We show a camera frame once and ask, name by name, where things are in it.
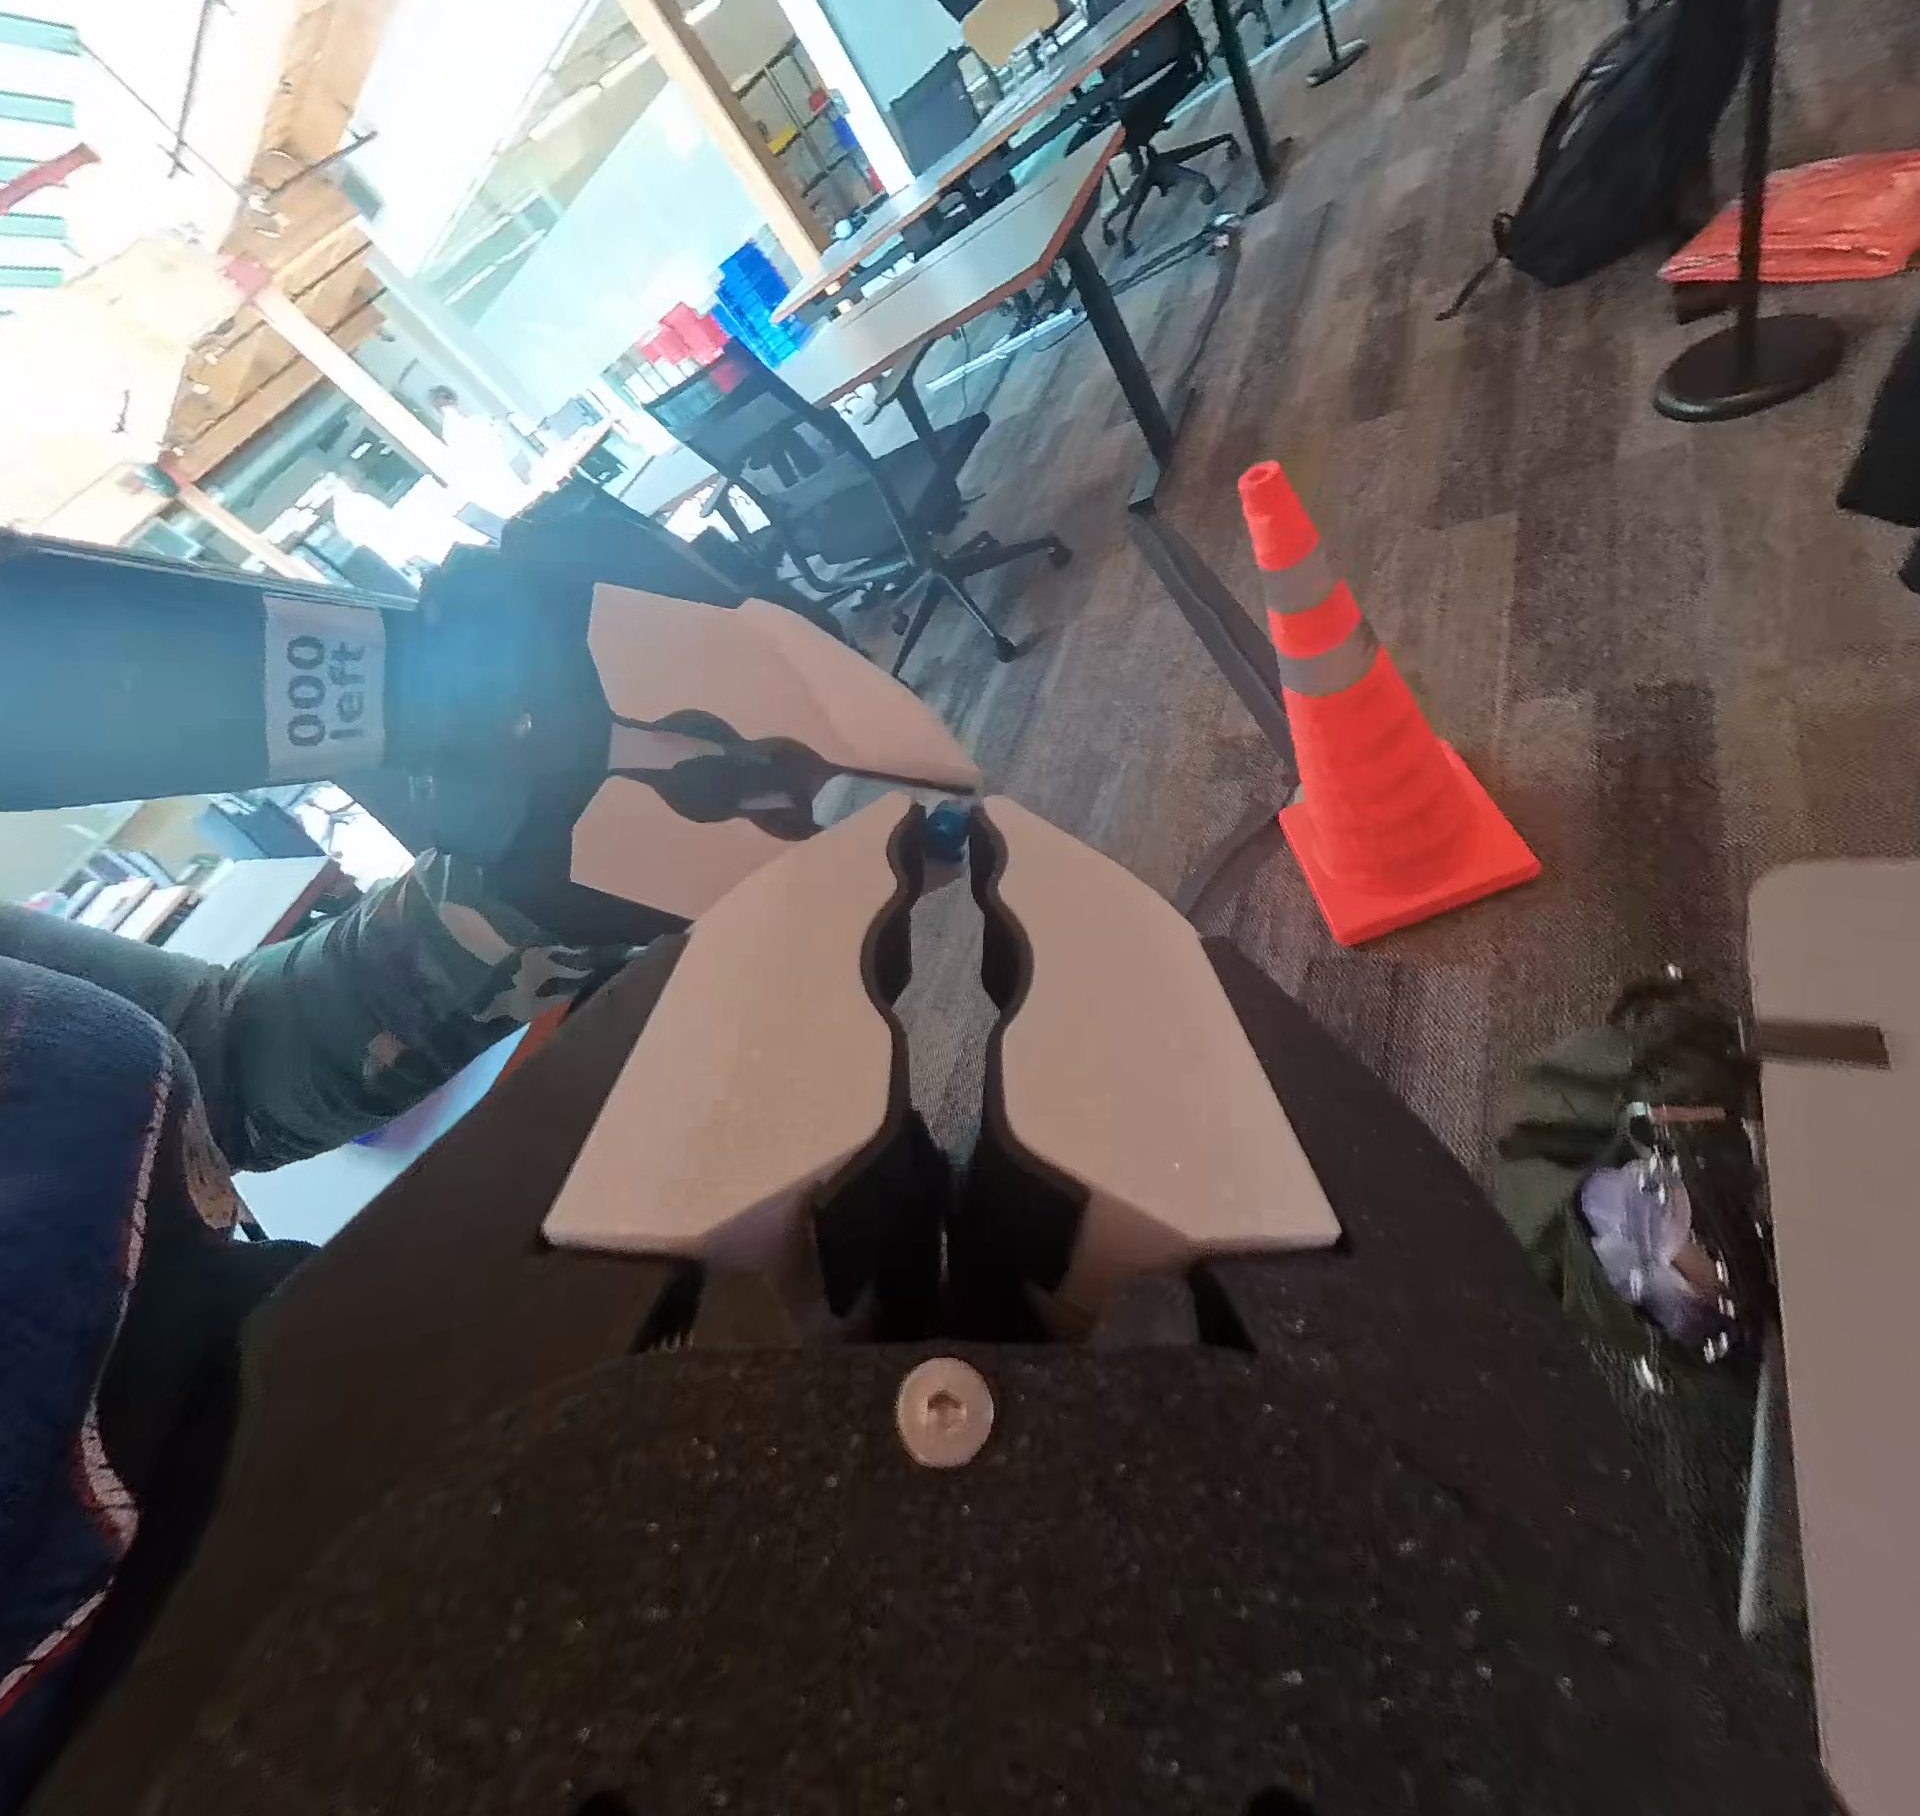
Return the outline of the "stack of blue bins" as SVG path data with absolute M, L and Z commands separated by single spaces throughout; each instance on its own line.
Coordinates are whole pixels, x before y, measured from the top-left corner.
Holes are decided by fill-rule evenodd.
M 749 239 L 721 258 L 716 273 L 710 314 L 723 333 L 749 349 L 759 364 L 778 367 L 808 341 L 805 316 L 776 320 L 790 283 L 770 256 Z

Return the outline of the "black round base stand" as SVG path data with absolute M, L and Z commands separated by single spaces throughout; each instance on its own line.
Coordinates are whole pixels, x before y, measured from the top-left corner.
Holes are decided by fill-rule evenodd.
M 1674 421 L 1754 416 L 1828 380 L 1843 329 L 1826 314 L 1763 314 L 1763 214 L 1782 0 L 1746 0 L 1737 256 L 1732 321 L 1694 341 L 1662 373 L 1652 406 Z

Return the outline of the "wooden post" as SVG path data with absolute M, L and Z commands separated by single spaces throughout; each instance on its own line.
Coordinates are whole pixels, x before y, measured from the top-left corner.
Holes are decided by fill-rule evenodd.
M 615 0 L 663 73 L 682 86 L 710 143 L 721 151 L 767 225 L 805 273 L 825 254 L 828 230 L 778 167 L 727 78 L 684 21 L 678 0 Z

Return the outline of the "long wooden desk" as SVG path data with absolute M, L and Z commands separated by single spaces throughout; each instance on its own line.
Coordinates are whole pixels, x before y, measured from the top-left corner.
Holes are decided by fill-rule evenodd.
M 1185 16 L 1190 1 L 1121 0 L 1096 19 L 907 186 L 877 204 L 854 234 L 830 245 L 818 266 L 805 273 L 783 296 L 772 320 L 787 321 L 816 304 L 854 300 L 864 283 L 892 258 L 895 243 L 944 197 L 966 194 L 976 181 L 988 187 L 1065 131 L 1089 126 L 1096 136 L 1117 136 L 1124 148 L 1151 151 L 1150 131 L 1137 140 L 1126 136 L 1126 115 L 1134 97 L 1156 86 L 1156 78 L 1148 72 L 1133 79 L 1126 68 L 1166 21 Z M 1205 72 L 1216 59 L 1232 84 L 1243 136 L 1226 137 L 1226 145 L 1234 155 L 1245 155 L 1260 176 L 1260 194 L 1246 204 L 1246 214 L 1252 215 L 1279 194 L 1290 140 L 1267 128 L 1232 0 L 1208 4 L 1216 29 L 1214 48 L 1200 53 L 1198 68 Z

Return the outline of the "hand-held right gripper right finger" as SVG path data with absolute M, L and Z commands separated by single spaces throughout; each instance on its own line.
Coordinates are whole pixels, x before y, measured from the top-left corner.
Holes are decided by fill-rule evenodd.
M 995 1020 L 963 1275 L 1082 1338 L 1141 1277 L 1332 1250 L 1332 1200 L 1187 919 L 1003 796 L 973 808 L 969 879 Z

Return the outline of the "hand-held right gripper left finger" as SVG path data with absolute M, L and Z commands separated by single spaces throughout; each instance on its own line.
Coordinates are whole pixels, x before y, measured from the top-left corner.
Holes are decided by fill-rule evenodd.
M 933 1322 L 941 1159 L 898 1013 L 922 826 L 880 796 L 691 923 L 545 1210 L 556 1250 L 752 1273 L 801 1322 Z

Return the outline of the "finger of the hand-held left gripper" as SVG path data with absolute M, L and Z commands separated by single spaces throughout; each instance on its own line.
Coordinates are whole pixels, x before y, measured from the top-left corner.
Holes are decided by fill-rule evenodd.
M 972 794 L 977 764 L 898 677 L 778 602 L 689 602 L 598 581 L 589 656 L 611 718 L 793 743 L 834 772 Z
M 608 774 L 563 837 L 563 878 L 685 926 L 744 888 L 752 906 L 871 891 L 871 829 L 759 812 L 698 818 L 633 774 Z

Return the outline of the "dark green bag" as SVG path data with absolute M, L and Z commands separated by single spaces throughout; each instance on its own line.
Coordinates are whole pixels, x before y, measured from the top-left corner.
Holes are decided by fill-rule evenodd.
M 1628 981 L 1528 1063 L 1495 1200 L 1597 1357 L 1646 1390 L 1751 1383 L 1778 1313 L 1759 1059 L 1689 974 Z

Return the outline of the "person's left forearm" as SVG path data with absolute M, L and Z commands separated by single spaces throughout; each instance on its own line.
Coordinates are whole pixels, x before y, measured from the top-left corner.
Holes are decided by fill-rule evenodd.
M 309 932 L 200 972 L 177 1035 L 217 1154 L 263 1173 L 374 1131 L 637 956 L 560 939 L 477 863 L 426 852 Z

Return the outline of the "orange plastic wedge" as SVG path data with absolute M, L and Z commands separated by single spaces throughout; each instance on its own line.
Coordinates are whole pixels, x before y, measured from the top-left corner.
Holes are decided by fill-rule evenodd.
M 1238 479 L 1297 765 L 1276 820 L 1334 942 L 1359 946 L 1539 878 L 1539 856 L 1427 721 L 1266 458 Z

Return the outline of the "black office chair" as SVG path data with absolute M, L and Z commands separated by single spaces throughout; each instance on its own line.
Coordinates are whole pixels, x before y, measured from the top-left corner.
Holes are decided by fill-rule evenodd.
M 961 610 L 1000 661 L 1018 658 L 1020 642 L 988 615 L 972 580 L 1034 557 L 1057 568 L 1072 558 L 1051 531 L 1013 544 L 990 531 L 945 541 L 972 505 L 961 471 L 990 414 L 973 411 L 935 425 L 915 382 L 921 362 L 917 350 L 903 374 L 885 385 L 909 429 L 907 442 L 885 454 L 841 411 L 806 400 L 738 344 L 642 402 L 664 434 L 707 460 L 723 520 L 733 519 L 733 496 L 757 510 L 776 561 L 792 567 L 818 610 L 895 602 L 898 679 L 941 602 Z
M 1127 0 L 1084 0 L 1084 4 L 1088 23 L 1096 28 Z M 1103 241 L 1117 245 L 1121 256 L 1134 254 L 1133 230 L 1150 194 L 1169 194 L 1187 181 L 1198 187 L 1205 202 L 1216 199 L 1211 176 L 1190 165 L 1194 156 L 1213 150 L 1221 150 L 1230 161 L 1241 156 L 1238 140 L 1230 131 L 1187 145 L 1156 148 L 1156 137 L 1171 123 L 1171 112 L 1205 82 L 1207 69 L 1208 55 L 1185 4 L 1175 4 L 1116 62 L 1103 68 L 1103 79 L 1116 88 L 1113 114 L 1121 126 L 1124 155 L 1133 168 L 1119 209 L 1100 221 Z

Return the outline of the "orange plastic bag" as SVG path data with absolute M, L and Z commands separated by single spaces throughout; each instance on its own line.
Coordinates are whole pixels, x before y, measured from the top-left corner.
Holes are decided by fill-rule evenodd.
M 1898 275 L 1918 258 L 1918 150 L 1870 150 L 1770 170 L 1760 282 L 1811 286 Z

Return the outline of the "black backpack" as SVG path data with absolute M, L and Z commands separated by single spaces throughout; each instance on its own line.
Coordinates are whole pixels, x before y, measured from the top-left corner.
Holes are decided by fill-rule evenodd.
M 1666 230 L 1742 61 L 1745 0 L 1651 0 L 1608 34 L 1552 109 L 1519 202 L 1495 215 L 1493 256 L 1434 316 L 1499 266 L 1560 289 Z

